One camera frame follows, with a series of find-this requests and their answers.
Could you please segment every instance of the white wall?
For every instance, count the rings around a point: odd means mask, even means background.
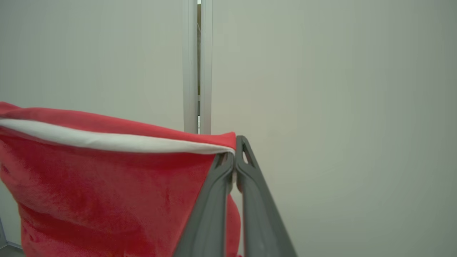
[[[0,101],[183,130],[182,14],[181,0],[0,0]],[[16,204],[0,192],[7,240],[20,244]]]
[[[213,10],[212,133],[247,136],[298,255],[457,256],[457,2]]]

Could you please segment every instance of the fleece blanket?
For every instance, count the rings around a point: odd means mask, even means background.
[[[235,147],[234,133],[0,102],[0,176],[28,257],[171,257],[215,155]],[[226,231],[234,257],[230,196]]]

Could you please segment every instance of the metal strip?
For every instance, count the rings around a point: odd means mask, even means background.
[[[182,0],[184,132],[197,133],[197,0]]]
[[[213,0],[202,0],[202,34],[200,40],[200,133],[211,134]]]

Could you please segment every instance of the white trim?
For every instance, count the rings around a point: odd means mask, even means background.
[[[61,145],[131,153],[217,154],[235,150],[221,145],[149,136],[90,132],[31,120],[0,119],[0,126]]]
[[[15,243],[10,242],[10,241],[6,241],[6,243],[7,243],[6,246],[11,246],[11,247],[15,247],[17,249],[23,250],[21,245],[15,244]]]
[[[197,133],[197,0],[182,0],[184,131]]]
[[[200,39],[200,131],[211,134],[211,86],[213,76],[213,0],[202,0]]]

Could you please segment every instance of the white fabric edge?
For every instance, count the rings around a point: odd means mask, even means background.
[[[90,132],[33,120],[1,119],[0,126],[61,145],[130,153],[218,154],[230,147],[131,134]]]

